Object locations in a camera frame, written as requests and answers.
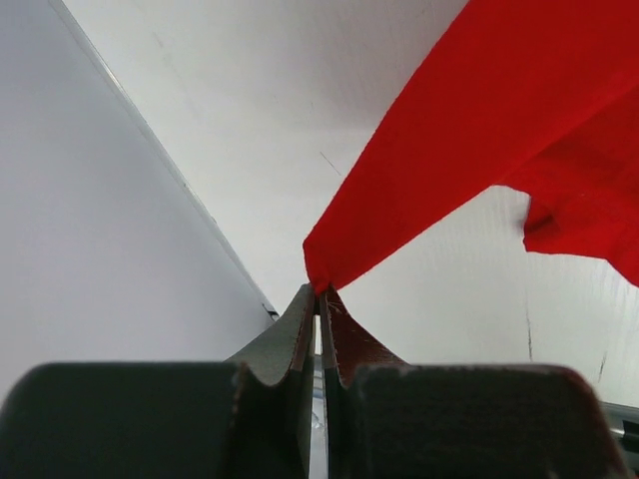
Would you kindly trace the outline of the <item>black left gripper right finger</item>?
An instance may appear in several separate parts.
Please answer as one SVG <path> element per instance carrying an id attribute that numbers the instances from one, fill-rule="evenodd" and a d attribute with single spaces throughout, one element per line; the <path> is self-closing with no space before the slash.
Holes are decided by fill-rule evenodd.
<path id="1" fill-rule="evenodd" d="M 319 297 L 332 478 L 625 478 L 591 386 L 546 364 L 411 365 Z"/>

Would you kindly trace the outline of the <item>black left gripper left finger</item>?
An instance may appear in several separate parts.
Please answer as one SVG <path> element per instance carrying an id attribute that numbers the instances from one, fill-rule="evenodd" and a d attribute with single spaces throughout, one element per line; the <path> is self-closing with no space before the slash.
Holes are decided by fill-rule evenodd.
<path id="1" fill-rule="evenodd" d="M 305 478 L 316 297 L 221 362 L 39 365 L 1 408 L 5 478 Z"/>

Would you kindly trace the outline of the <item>red t shirt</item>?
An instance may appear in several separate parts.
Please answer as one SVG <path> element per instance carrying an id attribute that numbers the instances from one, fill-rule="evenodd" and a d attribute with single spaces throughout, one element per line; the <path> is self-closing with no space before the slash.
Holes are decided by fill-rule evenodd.
<path id="1" fill-rule="evenodd" d="M 638 5 L 471 1 L 304 242 L 341 288 L 492 186 L 529 194 L 524 246 L 638 279 Z"/>

